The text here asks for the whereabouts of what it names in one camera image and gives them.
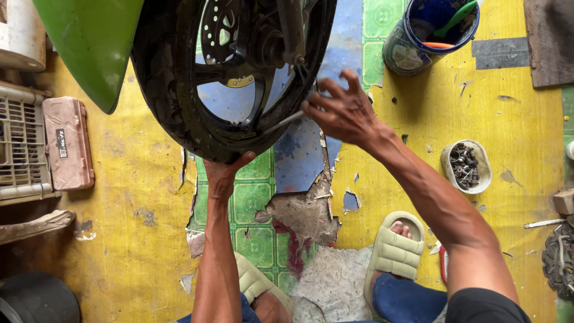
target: red stain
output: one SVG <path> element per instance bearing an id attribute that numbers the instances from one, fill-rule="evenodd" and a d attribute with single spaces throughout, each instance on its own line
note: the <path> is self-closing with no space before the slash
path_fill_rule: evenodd
<path id="1" fill-rule="evenodd" d="M 286 192 L 286 193 L 296 192 L 296 191 L 298 191 L 297 185 L 287 185 L 287 186 L 285 186 L 285 192 Z"/>
<path id="2" fill-rule="evenodd" d="M 297 276 L 297 280 L 300 280 L 301 274 L 303 273 L 303 258 L 301 257 L 302 248 L 299 248 L 299 241 L 297 240 L 295 231 L 277 219 L 273 219 L 272 223 L 275 232 L 289 234 L 289 256 L 287 258 L 287 268 L 293 275 Z M 305 247 L 307 252 L 307 258 L 309 258 L 309 250 L 312 242 L 313 241 L 311 239 L 303 241 L 303 247 Z"/>

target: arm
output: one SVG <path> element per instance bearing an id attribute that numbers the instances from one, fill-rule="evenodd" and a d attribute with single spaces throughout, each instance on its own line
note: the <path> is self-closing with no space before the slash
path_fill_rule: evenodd
<path id="1" fill-rule="evenodd" d="M 488 223 L 461 192 L 377 119 L 358 77 L 350 70 L 344 70 L 342 76 L 347 79 L 349 90 L 333 80 L 320 80 L 319 89 L 329 91 L 332 98 L 313 93 L 309 102 L 303 102 L 305 113 L 325 134 L 364 149 L 399 182 L 448 251 L 449 297 L 461 289 L 479 287 L 518 303 L 498 239 Z"/>
<path id="2" fill-rule="evenodd" d="M 241 322 L 239 274 L 231 245 L 227 204 L 235 173 L 255 158 L 248 152 L 231 165 L 204 160 L 209 182 L 205 245 L 199 263 L 192 322 Z"/>

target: foot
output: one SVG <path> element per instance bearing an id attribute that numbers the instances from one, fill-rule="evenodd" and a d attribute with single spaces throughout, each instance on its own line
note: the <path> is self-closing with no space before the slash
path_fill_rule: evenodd
<path id="1" fill-rule="evenodd" d="M 292 314 L 269 291 L 255 297 L 255 300 L 251 303 L 251 308 L 255 311 L 261 323 L 291 323 Z"/>
<path id="2" fill-rule="evenodd" d="M 400 234 L 403 237 L 407 237 L 409 239 L 412 239 L 413 236 L 411 236 L 411 234 L 409 233 L 409 226 L 408 225 L 403 225 L 403 223 L 401 221 L 395 221 L 392 225 L 391 225 L 391 231 L 396 233 L 396 234 Z M 373 278 L 371 278 L 371 290 L 373 290 L 373 285 L 375 285 L 375 280 L 382 274 L 382 271 L 378 271 L 375 270 L 375 272 L 373 273 Z M 397 279 L 404 279 L 404 277 L 401 276 L 397 276 L 392 274 L 393 276 L 395 276 L 395 278 Z"/>

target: tire lever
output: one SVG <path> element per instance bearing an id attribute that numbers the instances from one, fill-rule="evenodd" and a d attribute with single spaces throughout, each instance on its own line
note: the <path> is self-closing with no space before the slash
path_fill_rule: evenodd
<path id="1" fill-rule="evenodd" d="M 274 130 L 277 130 L 277 129 L 281 128 L 282 126 L 284 126 L 284 125 L 290 123 L 291 121 L 296 120 L 296 119 L 303 118 L 304 116 L 305 116 L 305 113 L 303 112 L 303 110 L 299 110 L 299 111 L 293 113 L 291 116 L 286 117 L 285 119 L 279 121 L 278 124 L 276 124 L 276 125 L 272 126 L 271 128 L 265 130 L 262 134 L 268 134 L 268 133 L 270 133 L 270 132 L 272 132 L 272 131 L 274 131 Z"/>

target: blue bucket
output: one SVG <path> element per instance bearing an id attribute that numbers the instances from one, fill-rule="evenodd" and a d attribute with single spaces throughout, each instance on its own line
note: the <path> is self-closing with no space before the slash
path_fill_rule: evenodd
<path id="1" fill-rule="evenodd" d="M 472 0 L 411 0 L 383 45 L 385 65 L 401 76 L 415 76 L 470 41 L 480 18 L 479 6 L 453 26 L 445 38 L 432 32 L 447 24 L 452 16 Z M 423 43 L 451 44 L 451 48 L 434 48 Z"/>

